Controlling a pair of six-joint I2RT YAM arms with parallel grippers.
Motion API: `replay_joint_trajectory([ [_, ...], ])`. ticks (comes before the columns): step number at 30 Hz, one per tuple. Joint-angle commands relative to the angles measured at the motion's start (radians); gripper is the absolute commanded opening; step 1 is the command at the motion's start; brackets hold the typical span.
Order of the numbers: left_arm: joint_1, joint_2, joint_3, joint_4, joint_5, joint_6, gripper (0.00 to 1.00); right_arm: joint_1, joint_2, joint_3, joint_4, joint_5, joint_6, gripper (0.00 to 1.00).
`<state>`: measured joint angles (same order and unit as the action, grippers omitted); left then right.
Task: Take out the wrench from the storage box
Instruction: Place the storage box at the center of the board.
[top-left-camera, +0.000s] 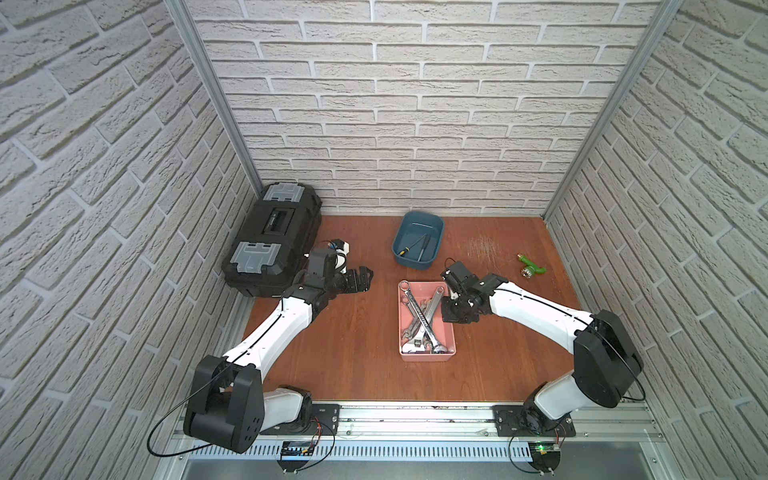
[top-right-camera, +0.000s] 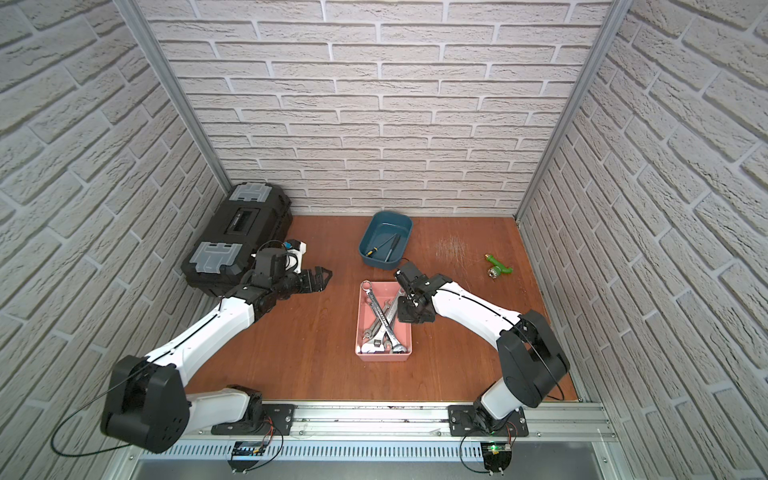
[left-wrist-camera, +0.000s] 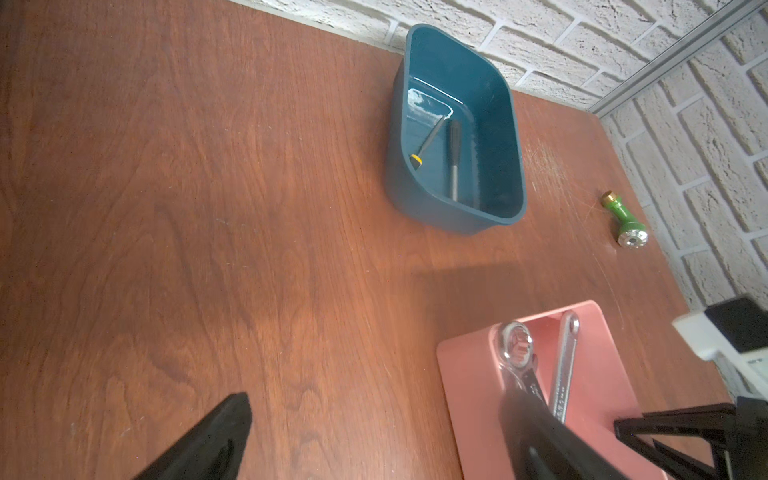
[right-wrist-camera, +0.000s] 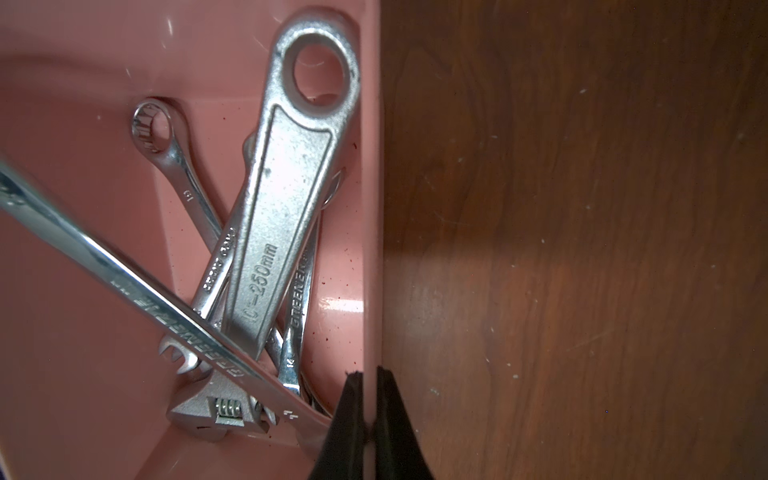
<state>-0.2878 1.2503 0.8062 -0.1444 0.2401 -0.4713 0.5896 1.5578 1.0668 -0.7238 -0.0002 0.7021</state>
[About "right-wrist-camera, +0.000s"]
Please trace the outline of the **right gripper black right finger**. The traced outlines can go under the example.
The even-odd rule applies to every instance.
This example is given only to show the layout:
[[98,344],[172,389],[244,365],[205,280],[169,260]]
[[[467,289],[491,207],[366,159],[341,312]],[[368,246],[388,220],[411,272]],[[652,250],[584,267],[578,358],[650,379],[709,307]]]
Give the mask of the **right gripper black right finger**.
[[393,373],[377,368],[374,423],[378,480],[432,480]]

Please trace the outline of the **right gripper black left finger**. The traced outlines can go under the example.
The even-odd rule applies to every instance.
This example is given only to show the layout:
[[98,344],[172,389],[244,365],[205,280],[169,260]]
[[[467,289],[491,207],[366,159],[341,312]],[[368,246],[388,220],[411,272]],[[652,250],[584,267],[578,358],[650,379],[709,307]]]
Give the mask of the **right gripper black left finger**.
[[339,403],[309,480],[362,480],[365,419],[363,373],[347,376]]

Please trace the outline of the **large silver combination wrench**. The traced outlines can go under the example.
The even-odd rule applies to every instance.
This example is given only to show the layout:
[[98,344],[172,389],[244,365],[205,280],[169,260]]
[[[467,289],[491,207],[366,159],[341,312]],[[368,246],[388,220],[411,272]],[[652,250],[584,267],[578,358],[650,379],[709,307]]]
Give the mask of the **large silver combination wrench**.
[[291,425],[301,450],[317,460],[330,428],[328,417],[299,400],[165,285],[83,229],[6,158],[1,159],[1,208]]

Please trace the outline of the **pink plastic storage box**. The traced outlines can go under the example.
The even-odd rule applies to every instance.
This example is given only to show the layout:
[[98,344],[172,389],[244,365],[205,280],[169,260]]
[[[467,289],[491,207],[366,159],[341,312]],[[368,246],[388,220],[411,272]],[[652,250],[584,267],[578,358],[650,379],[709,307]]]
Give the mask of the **pink plastic storage box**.
[[377,1],[5,1],[1,5],[1,471],[8,479],[304,479],[323,415],[253,383],[278,422],[214,442],[167,418],[184,378],[162,337],[206,272],[181,200],[135,146],[147,97],[175,104],[226,215],[243,182],[272,43],[294,16],[339,14],[360,44],[361,115],[322,218],[303,370],[333,409],[378,360]]

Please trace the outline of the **small silver combination wrench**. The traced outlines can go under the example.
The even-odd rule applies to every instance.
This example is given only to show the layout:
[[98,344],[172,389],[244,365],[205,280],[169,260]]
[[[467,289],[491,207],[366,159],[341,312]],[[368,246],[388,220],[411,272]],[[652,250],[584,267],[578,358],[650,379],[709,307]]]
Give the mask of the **small silver combination wrench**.
[[[169,101],[145,98],[135,106],[130,131],[136,149],[168,180],[210,253],[224,226],[191,161],[190,131],[183,113]],[[222,315],[224,297],[215,314]]]

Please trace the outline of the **silver adjustable wrench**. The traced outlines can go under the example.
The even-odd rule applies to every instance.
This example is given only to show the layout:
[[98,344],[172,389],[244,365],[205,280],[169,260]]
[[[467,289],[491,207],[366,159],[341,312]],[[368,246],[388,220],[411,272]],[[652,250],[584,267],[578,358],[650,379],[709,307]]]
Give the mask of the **silver adjustable wrench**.
[[[270,54],[223,323],[214,329],[277,380],[274,359],[283,331],[286,291],[311,225],[338,186],[337,158],[357,112],[356,37],[341,13],[308,9],[281,27]],[[327,49],[341,66],[342,90],[327,104],[308,100],[297,84],[296,63],[310,47]],[[217,441],[230,432],[265,433],[280,420],[210,368],[209,377],[194,383],[170,409],[176,425]]]

